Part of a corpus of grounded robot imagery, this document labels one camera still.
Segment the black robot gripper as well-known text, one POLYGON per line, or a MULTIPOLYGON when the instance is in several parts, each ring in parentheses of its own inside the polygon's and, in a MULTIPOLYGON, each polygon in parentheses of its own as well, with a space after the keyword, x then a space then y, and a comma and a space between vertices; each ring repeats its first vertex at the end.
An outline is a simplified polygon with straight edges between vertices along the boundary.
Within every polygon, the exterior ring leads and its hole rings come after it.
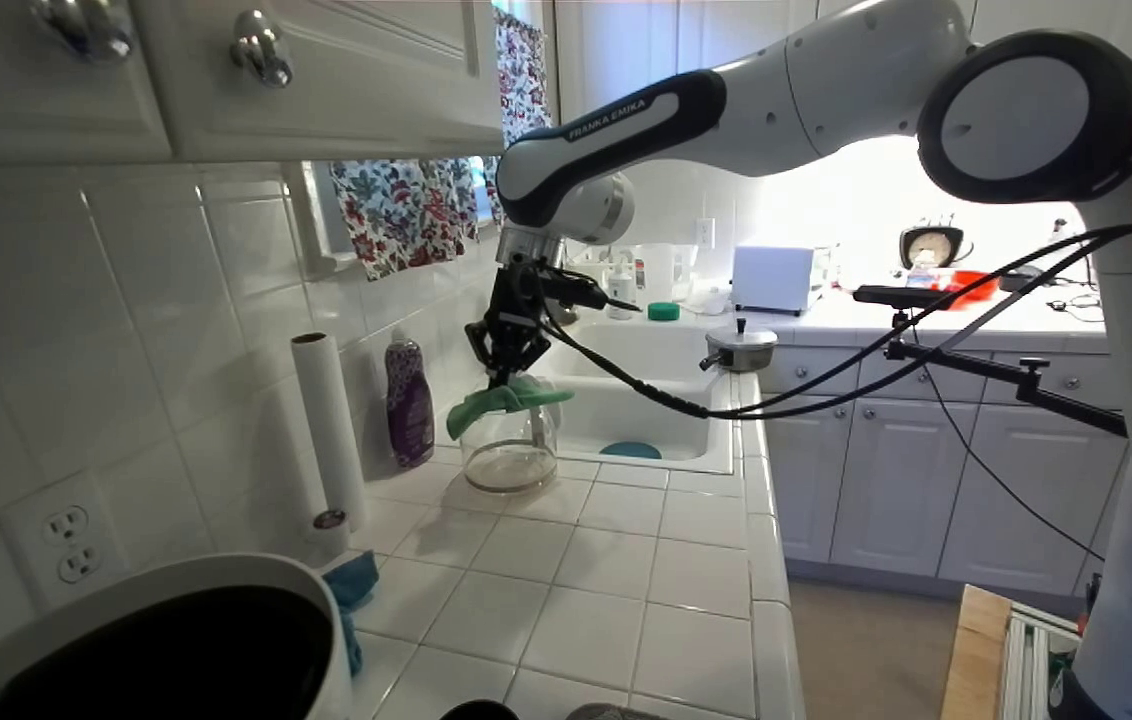
POLYGON ((616 309, 616 294, 572 269, 551 269, 545 258, 503 265, 492 284, 492 303, 466 326, 471 350, 492 360, 488 388, 513 379, 513 360, 541 360, 549 350, 549 336, 541 332, 549 303, 616 309))

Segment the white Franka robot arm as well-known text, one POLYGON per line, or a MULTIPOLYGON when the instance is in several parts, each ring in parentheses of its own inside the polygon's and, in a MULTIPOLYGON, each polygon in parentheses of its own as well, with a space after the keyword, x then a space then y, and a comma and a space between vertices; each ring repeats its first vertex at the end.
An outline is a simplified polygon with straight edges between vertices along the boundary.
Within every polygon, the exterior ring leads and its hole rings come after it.
MULTIPOLYGON (((656 81, 513 138, 495 168, 510 210, 495 293, 468 326, 480 364, 495 379, 523 372, 545 350, 545 303, 599 294, 551 257, 568 234, 612 240, 633 225, 628 162, 768 176, 893 133, 922 138, 922 162, 945 191, 1067 201, 1105 240, 1096 270, 1132 451, 1132 58, 1084 31, 973 44, 954 0, 860 0, 736 64, 656 81)), ((1132 487, 1053 712, 1132 720, 1132 487)))

